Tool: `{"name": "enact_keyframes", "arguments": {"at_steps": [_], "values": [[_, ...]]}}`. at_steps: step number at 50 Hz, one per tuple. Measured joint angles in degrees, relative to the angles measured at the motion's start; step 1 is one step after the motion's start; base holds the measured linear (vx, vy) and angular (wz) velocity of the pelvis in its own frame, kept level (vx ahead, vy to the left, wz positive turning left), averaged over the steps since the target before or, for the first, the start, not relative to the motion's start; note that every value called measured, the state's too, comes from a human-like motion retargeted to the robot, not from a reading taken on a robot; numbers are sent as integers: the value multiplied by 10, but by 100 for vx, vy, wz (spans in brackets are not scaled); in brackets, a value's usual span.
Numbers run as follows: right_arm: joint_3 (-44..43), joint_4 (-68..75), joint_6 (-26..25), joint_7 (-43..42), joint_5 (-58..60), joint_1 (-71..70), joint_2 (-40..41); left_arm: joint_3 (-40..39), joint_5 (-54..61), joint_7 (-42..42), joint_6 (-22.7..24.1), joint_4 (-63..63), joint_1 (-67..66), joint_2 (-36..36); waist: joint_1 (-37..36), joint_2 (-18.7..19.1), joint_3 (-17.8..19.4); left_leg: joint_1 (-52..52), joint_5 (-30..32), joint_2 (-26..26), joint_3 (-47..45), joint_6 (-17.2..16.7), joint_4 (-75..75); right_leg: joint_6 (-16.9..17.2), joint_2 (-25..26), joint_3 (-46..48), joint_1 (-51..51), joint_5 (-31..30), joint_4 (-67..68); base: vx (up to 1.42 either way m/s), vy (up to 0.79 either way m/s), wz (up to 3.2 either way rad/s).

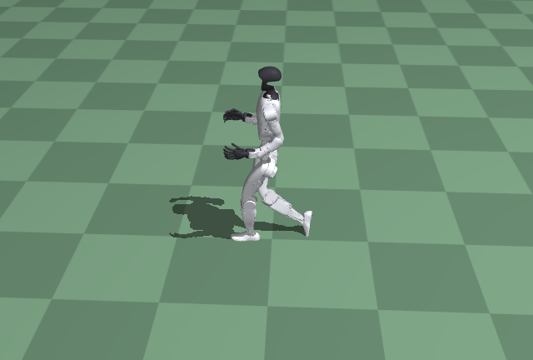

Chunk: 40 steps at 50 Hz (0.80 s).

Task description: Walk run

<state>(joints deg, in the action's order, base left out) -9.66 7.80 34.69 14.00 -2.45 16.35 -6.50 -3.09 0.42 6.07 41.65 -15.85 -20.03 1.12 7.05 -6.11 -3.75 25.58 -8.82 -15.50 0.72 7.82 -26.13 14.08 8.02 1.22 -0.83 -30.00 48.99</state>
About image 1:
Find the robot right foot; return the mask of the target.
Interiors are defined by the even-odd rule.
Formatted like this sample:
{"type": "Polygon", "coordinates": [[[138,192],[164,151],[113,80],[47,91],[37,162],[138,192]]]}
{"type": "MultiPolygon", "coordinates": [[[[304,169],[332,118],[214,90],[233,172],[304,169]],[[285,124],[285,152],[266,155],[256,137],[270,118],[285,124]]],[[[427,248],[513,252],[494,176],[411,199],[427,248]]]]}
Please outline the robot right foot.
{"type": "Polygon", "coordinates": [[[305,219],[303,219],[304,223],[302,224],[302,226],[304,228],[306,237],[308,237],[308,234],[309,234],[310,222],[311,222],[311,214],[312,214],[312,211],[306,211],[303,214],[305,219]]]}

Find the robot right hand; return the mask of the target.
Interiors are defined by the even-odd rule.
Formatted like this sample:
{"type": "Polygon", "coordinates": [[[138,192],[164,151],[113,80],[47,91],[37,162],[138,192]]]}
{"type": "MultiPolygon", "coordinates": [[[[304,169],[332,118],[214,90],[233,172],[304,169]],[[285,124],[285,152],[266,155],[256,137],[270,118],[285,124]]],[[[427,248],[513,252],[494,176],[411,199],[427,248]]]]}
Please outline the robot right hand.
{"type": "Polygon", "coordinates": [[[236,109],[231,109],[231,111],[226,111],[225,114],[223,115],[223,120],[224,122],[226,122],[227,120],[242,120],[243,122],[245,122],[245,117],[252,117],[252,114],[250,113],[243,113],[236,110],[236,109]]]}

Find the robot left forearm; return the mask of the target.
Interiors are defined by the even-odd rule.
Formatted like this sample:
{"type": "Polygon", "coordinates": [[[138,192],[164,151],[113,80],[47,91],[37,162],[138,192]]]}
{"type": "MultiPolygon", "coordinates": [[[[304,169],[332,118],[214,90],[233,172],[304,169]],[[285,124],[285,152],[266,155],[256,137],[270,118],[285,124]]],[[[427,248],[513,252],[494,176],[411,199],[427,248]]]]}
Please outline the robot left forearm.
{"type": "Polygon", "coordinates": [[[280,138],[276,138],[272,142],[266,142],[262,147],[255,149],[255,152],[249,152],[249,158],[261,159],[268,153],[276,151],[281,145],[282,140],[280,138]]]}

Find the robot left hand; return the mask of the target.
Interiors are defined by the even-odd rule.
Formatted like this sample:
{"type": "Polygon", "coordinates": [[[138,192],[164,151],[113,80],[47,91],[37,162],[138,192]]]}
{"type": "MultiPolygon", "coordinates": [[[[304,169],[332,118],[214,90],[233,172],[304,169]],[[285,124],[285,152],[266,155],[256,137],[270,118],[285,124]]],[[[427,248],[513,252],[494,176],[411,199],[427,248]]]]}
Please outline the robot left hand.
{"type": "Polygon", "coordinates": [[[245,158],[249,158],[249,152],[255,152],[256,151],[254,148],[246,148],[246,150],[244,150],[243,148],[239,148],[234,143],[232,143],[232,146],[234,146],[236,149],[232,149],[232,148],[229,148],[229,147],[225,146],[225,148],[227,150],[232,151],[232,152],[228,152],[227,150],[223,149],[226,159],[232,160],[232,159],[241,159],[241,158],[244,158],[244,157],[245,158]]]}

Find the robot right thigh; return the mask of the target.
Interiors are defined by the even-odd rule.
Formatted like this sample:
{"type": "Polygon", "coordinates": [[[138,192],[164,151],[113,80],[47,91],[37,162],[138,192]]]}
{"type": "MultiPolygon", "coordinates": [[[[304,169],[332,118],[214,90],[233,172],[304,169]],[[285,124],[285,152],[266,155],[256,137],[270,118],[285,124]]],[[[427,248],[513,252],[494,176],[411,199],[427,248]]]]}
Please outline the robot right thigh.
{"type": "MultiPolygon", "coordinates": [[[[260,159],[254,158],[253,168],[260,162],[260,159]]],[[[273,204],[276,201],[276,193],[272,189],[267,189],[268,177],[265,177],[262,186],[257,190],[262,200],[267,204],[273,204]]]]}

